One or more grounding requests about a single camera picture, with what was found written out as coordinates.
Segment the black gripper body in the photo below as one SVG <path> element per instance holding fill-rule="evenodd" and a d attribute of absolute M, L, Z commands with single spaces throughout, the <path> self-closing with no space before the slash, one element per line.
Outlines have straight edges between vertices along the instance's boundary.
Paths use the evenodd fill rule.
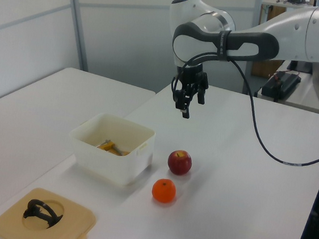
<path fill-rule="evenodd" d="M 197 89 L 199 93 L 205 94 L 209 87 L 207 73 L 204 71 L 203 64 L 187 66 L 186 68 L 177 67 L 181 89 L 189 91 Z"/>

